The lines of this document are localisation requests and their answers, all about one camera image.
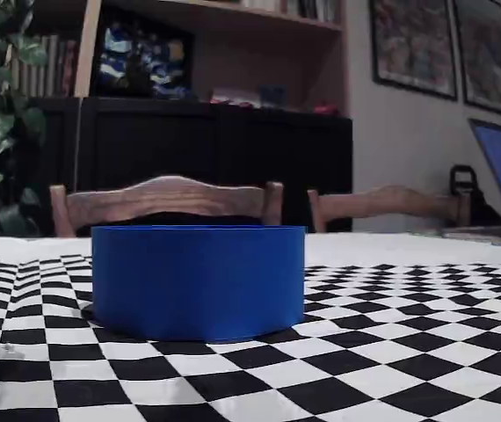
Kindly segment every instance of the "table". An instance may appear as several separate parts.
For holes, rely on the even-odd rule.
[[[0,421],[501,421],[501,247],[308,235],[303,324],[209,345],[85,319],[90,255],[0,238]]]

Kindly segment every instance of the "chair backrest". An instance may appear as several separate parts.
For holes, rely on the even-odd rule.
[[[75,237],[81,227],[123,222],[157,213],[204,216],[246,216],[263,224],[281,222],[283,185],[259,187],[213,186],[181,176],[162,176],[125,189],[67,195],[64,186],[51,186],[55,233]]]
[[[327,222],[338,218],[367,218],[403,214],[435,218],[469,225],[469,199],[461,196],[432,196],[404,186],[384,186],[367,193],[319,195],[309,191],[313,225],[317,233],[327,231]]]

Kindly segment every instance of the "cabinet door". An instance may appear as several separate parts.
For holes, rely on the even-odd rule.
[[[87,98],[79,190],[121,188],[167,174],[217,183],[216,132],[209,105]]]

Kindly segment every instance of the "wooden shelf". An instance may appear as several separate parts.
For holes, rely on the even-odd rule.
[[[342,33],[337,24],[209,0],[105,0],[197,35],[264,47],[311,48]]]

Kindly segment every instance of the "framed picture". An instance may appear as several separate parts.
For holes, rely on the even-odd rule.
[[[370,9],[374,81],[456,100],[447,0],[370,0]]]
[[[192,99],[192,45],[190,33],[105,5],[91,95]]]
[[[501,4],[454,2],[465,101],[501,113]]]

